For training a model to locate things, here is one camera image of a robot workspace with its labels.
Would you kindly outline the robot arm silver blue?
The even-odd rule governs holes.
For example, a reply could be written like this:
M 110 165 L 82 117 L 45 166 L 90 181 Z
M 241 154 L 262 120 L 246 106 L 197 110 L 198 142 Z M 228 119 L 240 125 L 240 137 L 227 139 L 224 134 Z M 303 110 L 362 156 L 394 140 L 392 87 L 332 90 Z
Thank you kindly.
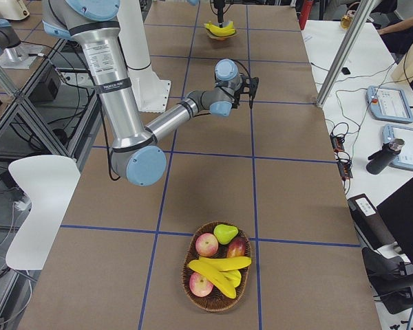
M 109 170 L 137 186 L 164 174 L 167 160 L 157 143 L 201 111 L 227 117 L 241 94 L 254 98 L 259 79 L 241 73 L 231 59 L 215 66 L 215 86 L 192 91 L 170 110 L 143 124 L 136 96 L 160 80 L 150 69 L 138 1 L 43 1 L 43 25 L 51 36 L 79 43 L 94 89 L 114 134 Z

